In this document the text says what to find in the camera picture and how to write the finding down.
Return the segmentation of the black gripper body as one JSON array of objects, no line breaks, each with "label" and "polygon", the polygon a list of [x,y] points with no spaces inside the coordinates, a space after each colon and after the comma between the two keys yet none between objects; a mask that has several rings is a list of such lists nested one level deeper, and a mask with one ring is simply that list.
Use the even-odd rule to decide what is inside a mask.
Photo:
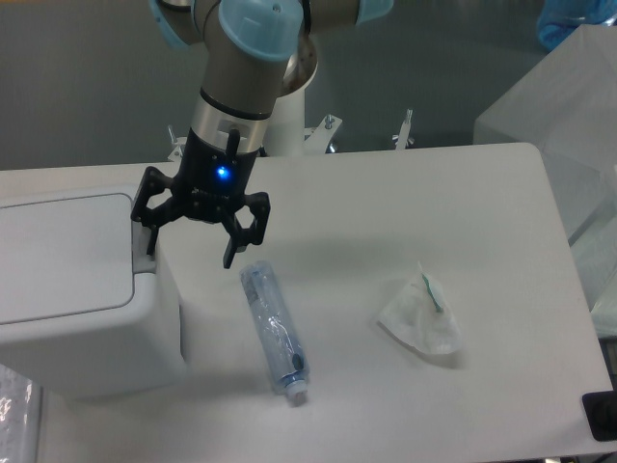
[{"label": "black gripper body", "polygon": [[263,194],[247,194],[257,153],[240,150],[240,131],[224,135],[224,146],[207,144],[189,132],[182,160],[171,187],[174,214],[206,223],[222,223],[243,207],[260,217]]}]

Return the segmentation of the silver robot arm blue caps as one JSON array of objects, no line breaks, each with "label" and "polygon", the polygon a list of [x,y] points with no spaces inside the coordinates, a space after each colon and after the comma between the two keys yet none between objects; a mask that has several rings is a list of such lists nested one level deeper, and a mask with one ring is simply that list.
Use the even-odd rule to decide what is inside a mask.
[{"label": "silver robot arm blue caps", "polygon": [[300,40],[389,13],[390,1],[151,1],[151,13],[172,46],[204,44],[200,95],[173,177],[146,168],[131,219],[158,233],[185,217],[222,225],[229,235],[223,266],[262,243],[271,211],[265,192],[246,191],[288,62]]}]

